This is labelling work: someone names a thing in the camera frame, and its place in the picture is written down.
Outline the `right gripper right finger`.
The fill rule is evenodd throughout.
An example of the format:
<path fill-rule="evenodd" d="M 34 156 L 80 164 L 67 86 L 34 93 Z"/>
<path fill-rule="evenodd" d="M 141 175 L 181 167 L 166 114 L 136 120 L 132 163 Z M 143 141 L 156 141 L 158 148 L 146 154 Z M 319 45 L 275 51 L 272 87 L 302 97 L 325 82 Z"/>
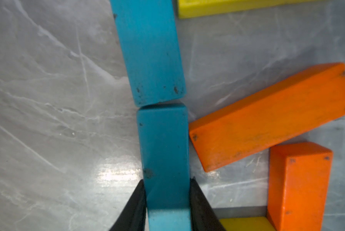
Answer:
<path fill-rule="evenodd" d="M 194 178 L 190 179 L 189 200 L 193 231 L 226 231 Z"/>

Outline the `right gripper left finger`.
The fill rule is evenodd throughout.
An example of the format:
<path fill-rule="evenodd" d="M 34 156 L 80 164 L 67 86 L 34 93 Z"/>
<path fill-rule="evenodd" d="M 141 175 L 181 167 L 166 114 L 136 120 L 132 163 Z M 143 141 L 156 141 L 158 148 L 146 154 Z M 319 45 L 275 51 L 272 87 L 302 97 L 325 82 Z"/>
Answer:
<path fill-rule="evenodd" d="M 144 231 L 146 207 L 144 180 L 140 180 L 120 216 L 109 231 Z"/>

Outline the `yellow block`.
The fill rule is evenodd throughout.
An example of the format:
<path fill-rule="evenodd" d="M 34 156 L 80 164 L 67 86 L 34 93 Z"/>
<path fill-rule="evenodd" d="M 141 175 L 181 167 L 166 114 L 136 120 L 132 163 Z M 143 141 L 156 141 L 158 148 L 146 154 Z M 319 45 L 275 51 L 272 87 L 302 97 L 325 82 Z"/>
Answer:
<path fill-rule="evenodd" d="M 227 231 L 276 231 L 266 217 L 220 219 Z"/>
<path fill-rule="evenodd" d="M 306 2 L 310 0 L 178 0 L 177 6 L 178 17 L 186 19 Z"/>

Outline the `teal block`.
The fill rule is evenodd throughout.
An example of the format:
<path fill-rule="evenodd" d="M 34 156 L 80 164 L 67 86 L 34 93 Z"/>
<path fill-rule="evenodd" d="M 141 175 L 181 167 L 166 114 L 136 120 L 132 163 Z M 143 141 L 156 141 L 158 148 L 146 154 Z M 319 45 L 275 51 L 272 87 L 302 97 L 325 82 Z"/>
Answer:
<path fill-rule="evenodd" d="M 111 1 L 135 105 L 186 94 L 172 1 Z"/>
<path fill-rule="evenodd" d="M 137 125 L 151 231 L 190 231 L 188 115 L 183 104 L 138 110 Z"/>

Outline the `orange block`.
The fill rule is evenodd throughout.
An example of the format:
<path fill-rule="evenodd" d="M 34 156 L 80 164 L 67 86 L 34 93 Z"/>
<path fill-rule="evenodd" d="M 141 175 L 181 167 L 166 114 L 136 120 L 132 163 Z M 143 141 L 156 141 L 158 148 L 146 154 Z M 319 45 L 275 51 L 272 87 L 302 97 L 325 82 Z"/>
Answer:
<path fill-rule="evenodd" d="M 333 151 L 313 142 L 270 148 L 267 219 L 277 231 L 320 231 Z"/>
<path fill-rule="evenodd" d="M 345 116 L 345 64 L 318 64 L 189 125 L 205 172 Z"/>

